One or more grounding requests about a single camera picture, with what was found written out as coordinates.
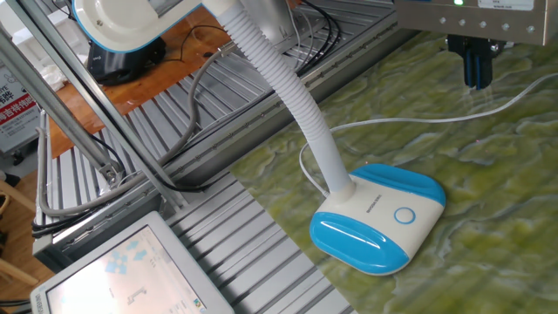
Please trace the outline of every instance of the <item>slotted aluminum profile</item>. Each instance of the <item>slotted aluminum profile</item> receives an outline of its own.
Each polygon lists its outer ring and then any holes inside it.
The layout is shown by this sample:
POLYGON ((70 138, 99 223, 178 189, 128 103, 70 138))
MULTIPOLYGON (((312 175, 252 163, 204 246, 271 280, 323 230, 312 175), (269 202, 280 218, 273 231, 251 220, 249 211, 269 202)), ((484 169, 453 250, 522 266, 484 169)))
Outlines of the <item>slotted aluminum profile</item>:
POLYGON ((35 1, 8 0, 7 3, 19 16, 35 39, 60 68, 68 80, 76 87, 85 102, 99 116, 105 127, 117 138, 123 148, 138 163, 139 169, 147 176, 161 195, 176 209, 186 206, 184 197, 167 189, 157 179, 159 176, 168 184, 173 184, 165 170, 152 153, 142 143, 140 137, 122 117, 92 75, 85 69, 70 46, 64 41, 49 18, 35 1))

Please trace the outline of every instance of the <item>white cable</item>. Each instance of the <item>white cable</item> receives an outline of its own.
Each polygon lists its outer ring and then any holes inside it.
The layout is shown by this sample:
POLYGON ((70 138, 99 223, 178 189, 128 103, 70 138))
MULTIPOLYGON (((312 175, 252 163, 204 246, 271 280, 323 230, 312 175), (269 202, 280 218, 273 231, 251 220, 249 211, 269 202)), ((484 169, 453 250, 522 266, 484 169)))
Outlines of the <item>white cable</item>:
POLYGON ((119 182, 119 184, 116 186, 116 188, 120 188, 120 186, 122 185, 122 183, 124 183, 124 181, 130 179, 131 177, 133 177, 133 176, 135 176, 135 175, 137 175, 137 174, 140 174, 140 172, 141 172, 141 170, 138 170, 138 171, 136 171, 136 172, 134 172, 134 173, 131 173, 131 174, 125 176, 124 178, 122 178, 122 180, 120 180, 120 182, 119 182))
MULTIPOLYGON (((513 106, 516 102, 518 102, 523 97, 525 97, 525 95, 527 95, 529 92, 531 92, 538 84, 542 83, 542 81, 544 81, 546 79, 556 77, 556 76, 558 76, 558 73, 548 74, 548 75, 543 76, 542 78, 537 79, 529 87, 527 87, 525 90, 523 90, 523 92, 521 92, 519 95, 515 96, 512 100, 508 101, 505 105, 500 106, 496 109, 487 111, 485 113, 475 113, 475 114, 467 115, 467 116, 464 116, 464 117, 447 118, 447 119, 416 119, 416 118, 370 119, 370 120, 361 121, 361 122, 349 123, 349 124, 342 125, 342 126, 336 126, 336 127, 332 128, 330 130, 331 130, 332 133, 334 133, 336 131, 344 130, 344 129, 351 128, 351 127, 367 126, 367 125, 371 125, 371 124, 388 123, 388 122, 416 122, 416 123, 437 124, 437 123, 461 122, 461 121, 467 121, 467 120, 470 120, 470 119, 482 118, 482 117, 486 117, 486 116, 489 116, 489 115, 492 115, 492 114, 495 114, 495 113, 499 113, 503 110, 508 109, 510 106, 513 106)), ((303 148, 300 150, 300 154, 298 156, 298 162, 300 163, 300 168, 302 169, 304 175, 306 175, 306 178, 308 178, 310 183, 312 183, 314 185, 314 187, 316 187, 322 193, 323 196, 328 197, 330 195, 330 193, 328 191, 326 191, 324 188, 322 188, 314 180, 314 178, 312 178, 312 176, 310 175, 310 173, 308 172, 308 170, 306 170, 306 167, 304 166, 303 154, 304 154, 304 150, 306 150, 307 147, 308 147, 308 143, 304 144, 303 148)))
POLYGON ((285 3, 287 4, 287 10, 289 11, 289 15, 290 15, 290 22, 293 24, 293 28, 295 29, 295 33, 296 33, 296 40, 298 41, 298 54, 296 55, 296 65, 295 65, 295 71, 296 71, 296 69, 298 69, 298 64, 300 63, 300 55, 301 55, 300 34, 298 33, 298 28, 296 27, 295 17, 293 16, 293 10, 290 9, 289 0, 285 0, 285 3))

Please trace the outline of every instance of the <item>wooden board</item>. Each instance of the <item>wooden board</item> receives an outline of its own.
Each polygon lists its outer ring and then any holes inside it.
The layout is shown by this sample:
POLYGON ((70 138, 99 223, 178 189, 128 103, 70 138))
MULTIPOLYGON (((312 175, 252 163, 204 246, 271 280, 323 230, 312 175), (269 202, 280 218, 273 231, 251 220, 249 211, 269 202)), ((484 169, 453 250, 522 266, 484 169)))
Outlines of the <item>wooden board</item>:
MULTIPOLYGON (((196 25, 221 27, 205 8, 200 7, 162 36, 167 43, 165 59, 180 58, 180 46, 188 32, 196 25)), ((217 48, 229 40, 230 37, 223 31, 212 28, 196 29, 184 44, 183 62, 163 62, 131 83, 104 86, 103 89, 119 112, 127 114, 187 75, 200 69, 207 60, 203 57, 204 54, 216 52, 217 48)), ((96 133, 105 127, 73 85, 69 84, 58 91, 58 96, 89 133, 96 133)), ((51 121, 51 143, 52 158, 58 157, 73 147, 73 143, 62 133, 54 121, 51 121)))

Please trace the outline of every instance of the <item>power cable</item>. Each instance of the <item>power cable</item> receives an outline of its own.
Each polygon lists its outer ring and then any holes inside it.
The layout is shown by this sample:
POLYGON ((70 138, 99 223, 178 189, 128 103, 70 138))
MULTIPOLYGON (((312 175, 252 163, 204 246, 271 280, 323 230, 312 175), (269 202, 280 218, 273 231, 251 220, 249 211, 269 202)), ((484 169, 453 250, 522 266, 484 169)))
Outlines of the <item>power cable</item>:
MULTIPOLYGON (((461 121, 467 121, 467 120, 470 120, 470 119, 482 118, 482 117, 486 117, 486 116, 489 116, 489 115, 492 115, 492 114, 495 114, 495 113, 499 113, 503 110, 508 109, 510 106, 514 105, 515 103, 520 101, 523 97, 525 97, 525 95, 527 95, 529 92, 531 92, 538 84, 542 83, 546 79, 550 79, 550 78, 557 77, 557 76, 558 76, 558 73, 553 73, 553 74, 548 74, 548 75, 543 76, 542 78, 537 79, 530 86, 528 86, 525 90, 523 90, 523 92, 521 92, 519 95, 515 96, 513 99, 508 101, 503 106, 500 106, 496 109, 493 109, 493 110, 490 110, 490 111, 487 111, 487 112, 484 112, 484 113, 475 113, 475 114, 467 115, 467 116, 464 116, 464 117, 448 118, 448 119, 416 119, 416 118, 370 119, 370 120, 366 120, 366 121, 349 123, 349 124, 342 125, 342 126, 336 126, 336 127, 332 128, 330 130, 331 130, 332 133, 334 133, 334 132, 344 130, 344 129, 347 129, 347 128, 351 128, 351 127, 368 126, 368 125, 377 124, 377 123, 389 123, 389 122, 414 122, 414 123, 439 124, 439 123, 461 122, 461 121)), ((330 195, 330 193, 328 191, 326 191, 325 188, 322 188, 316 182, 316 180, 314 180, 314 178, 312 178, 312 176, 310 175, 310 173, 308 172, 308 170, 304 166, 303 154, 304 154, 304 151, 306 150, 306 148, 308 148, 308 146, 309 146, 308 143, 304 144, 303 148, 301 148, 300 153, 298 155, 298 162, 300 164, 300 168, 302 169, 304 175, 306 175, 306 178, 308 178, 310 183, 312 183, 312 185, 314 185, 314 187, 316 187, 322 193, 323 196, 328 197, 330 195)))

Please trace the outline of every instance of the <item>electronic device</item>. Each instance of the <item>electronic device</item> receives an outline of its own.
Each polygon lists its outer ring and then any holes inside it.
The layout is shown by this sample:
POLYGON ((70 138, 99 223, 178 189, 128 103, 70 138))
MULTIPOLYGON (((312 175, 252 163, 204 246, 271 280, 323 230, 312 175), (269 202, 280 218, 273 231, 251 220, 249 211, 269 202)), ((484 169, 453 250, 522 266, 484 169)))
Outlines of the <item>electronic device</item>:
POLYGON ((558 0, 394 0, 401 27, 449 34, 463 58, 465 83, 493 79, 492 60, 506 42, 545 45, 558 32, 558 0))
POLYGON ((157 212, 31 293, 35 314, 227 314, 225 298, 157 212))
POLYGON ((323 203, 310 223, 312 241, 370 275, 403 269, 442 215, 444 190, 427 176, 381 164, 350 176, 355 196, 343 206, 323 203))
POLYGON ((151 66, 165 57, 166 44, 156 38, 145 47, 132 52, 112 52, 91 42, 87 70, 101 85, 120 85, 138 79, 151 66))

